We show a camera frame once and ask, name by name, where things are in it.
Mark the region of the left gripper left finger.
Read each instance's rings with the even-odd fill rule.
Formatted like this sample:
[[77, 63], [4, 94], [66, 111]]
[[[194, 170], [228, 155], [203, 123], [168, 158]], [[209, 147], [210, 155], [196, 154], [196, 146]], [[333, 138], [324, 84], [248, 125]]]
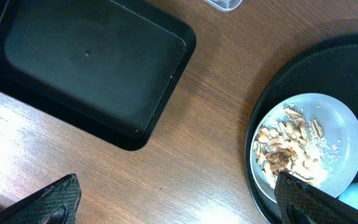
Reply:
[[0, 223], [70, 223], [76, 221], [81, 187], [68, 174], [26, 198], [0, 210]]

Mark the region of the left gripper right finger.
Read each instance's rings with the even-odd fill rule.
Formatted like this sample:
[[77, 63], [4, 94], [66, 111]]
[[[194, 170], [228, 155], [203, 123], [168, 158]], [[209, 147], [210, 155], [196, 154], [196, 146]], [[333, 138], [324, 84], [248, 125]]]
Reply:
[[358, 223], [358, 210], [287, 172], [274, 190], [283, 223]]

